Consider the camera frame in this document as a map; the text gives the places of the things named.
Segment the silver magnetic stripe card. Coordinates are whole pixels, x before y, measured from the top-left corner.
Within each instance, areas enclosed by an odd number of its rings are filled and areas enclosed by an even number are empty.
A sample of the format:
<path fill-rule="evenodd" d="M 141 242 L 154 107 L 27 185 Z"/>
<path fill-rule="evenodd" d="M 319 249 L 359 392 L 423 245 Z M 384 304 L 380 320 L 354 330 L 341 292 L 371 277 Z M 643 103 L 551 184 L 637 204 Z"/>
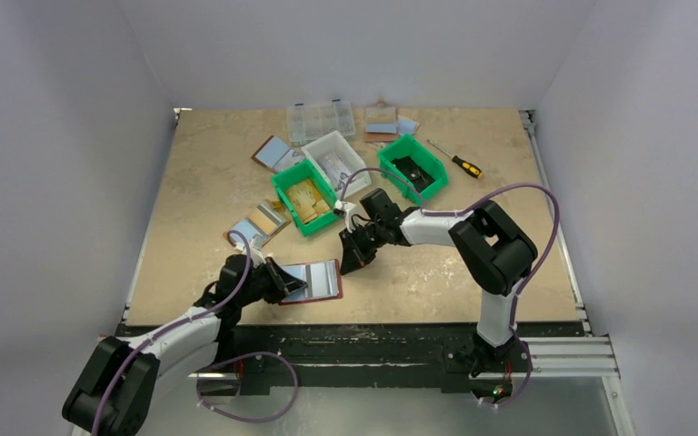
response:
<path fill-rule="evenodd" d="M 310 263 L 304 267 L 304 292 L 307 301 L 337 298 L 340 294 L 340 281 L 336 272 L 335 260 Z"/>

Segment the red card holder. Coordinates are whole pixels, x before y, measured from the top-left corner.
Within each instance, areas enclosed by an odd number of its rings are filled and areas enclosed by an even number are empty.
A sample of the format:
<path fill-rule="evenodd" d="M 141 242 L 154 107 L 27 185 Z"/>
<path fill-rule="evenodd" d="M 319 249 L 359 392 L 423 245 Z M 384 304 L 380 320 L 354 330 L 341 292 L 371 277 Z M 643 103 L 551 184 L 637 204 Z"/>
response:
<path fill-rule="evenodd" d="M 283 270 L 305 286 L 285 297 L 279 305 L 337 300 L 343 297 L 340 265 L 337 259 L 316 263 L 284 265 Z"/>

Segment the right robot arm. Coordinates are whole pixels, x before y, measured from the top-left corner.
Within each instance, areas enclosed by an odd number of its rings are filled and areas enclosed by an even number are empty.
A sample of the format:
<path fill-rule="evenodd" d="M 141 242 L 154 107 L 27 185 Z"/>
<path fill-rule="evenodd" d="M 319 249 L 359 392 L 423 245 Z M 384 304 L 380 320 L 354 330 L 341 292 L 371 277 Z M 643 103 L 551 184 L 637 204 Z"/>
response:
<path fill-rule="evenodd" d="M 483 293 L 474 358 L 487 370 L 508 360 L 513 294 L 529 277 L 538 251 L 501 206 L 489 200 L 465 213 L 416 207 L 403 211 L 385 190 L 377 188 L 359 204 L 335 202 L 334 213 L 345 223 L 339 232 L 342 275 L 364 268 L 387 244 L 456 249 Z"/>

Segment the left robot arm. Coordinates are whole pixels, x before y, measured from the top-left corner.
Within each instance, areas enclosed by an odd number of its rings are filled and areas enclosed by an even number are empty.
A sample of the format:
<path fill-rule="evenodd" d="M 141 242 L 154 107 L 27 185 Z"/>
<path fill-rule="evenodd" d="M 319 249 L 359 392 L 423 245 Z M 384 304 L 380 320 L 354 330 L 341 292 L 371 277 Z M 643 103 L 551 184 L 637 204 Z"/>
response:
<path fill-rule="evenodd" d="M 62 417 L 93 435 L 135 435 L 152 403 L 201 370 L 244 371 L 262 352 L 239 353 L 234 327 L 254 302 L 278 304 L 305 288 L 271 257 L 229 256 L 217 280 L 176 320 L 136 337 L 107 336 L 93 350 Z"/>

